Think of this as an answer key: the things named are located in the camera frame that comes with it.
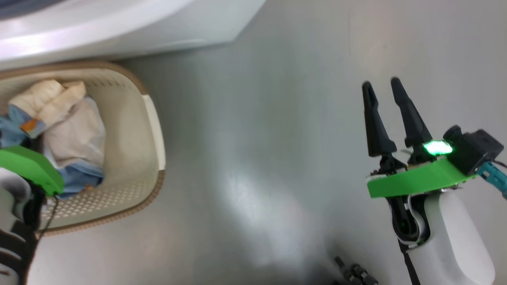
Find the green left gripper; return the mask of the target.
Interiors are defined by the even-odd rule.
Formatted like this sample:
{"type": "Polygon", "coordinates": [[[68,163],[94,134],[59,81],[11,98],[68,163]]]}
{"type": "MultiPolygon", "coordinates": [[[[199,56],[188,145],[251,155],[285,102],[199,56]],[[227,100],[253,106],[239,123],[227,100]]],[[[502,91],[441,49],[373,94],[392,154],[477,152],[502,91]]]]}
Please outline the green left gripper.
{"type": "Polygon", "coordinates": [[[29,148],[2,148],[0,166],[40,186],[47,196],[63,193],[65,182],[57,169],[44,155],[29,148]]]}

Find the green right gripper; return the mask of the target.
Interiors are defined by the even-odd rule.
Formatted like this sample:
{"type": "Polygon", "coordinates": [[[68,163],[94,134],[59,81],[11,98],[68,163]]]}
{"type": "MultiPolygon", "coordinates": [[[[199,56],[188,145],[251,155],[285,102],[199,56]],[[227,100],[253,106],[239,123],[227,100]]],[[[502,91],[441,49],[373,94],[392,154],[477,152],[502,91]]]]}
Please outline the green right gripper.
{"type": "MultiPolygon", "coordinates": [[[[411,166],[407,170],[393,175],[373,175],[366,186],[371,198],[409,196],[452,188],[477,177],[476,174],[464,175],[446,157],[453,148],[446,141],[432,141],[433,138],[420,116],[413,101],[407,95],[400,78],[391,78],[391,88],[395,103],[400,108],[406,137],[404,144],[410,148],[424,145],[431,158],[436,161],[411,166]]],[[[378,99],[372,84],[362,84],[366,140],[370,157],[391,154],[397,151],[395,143],[388,137],[378,112],[378,99]]]]}

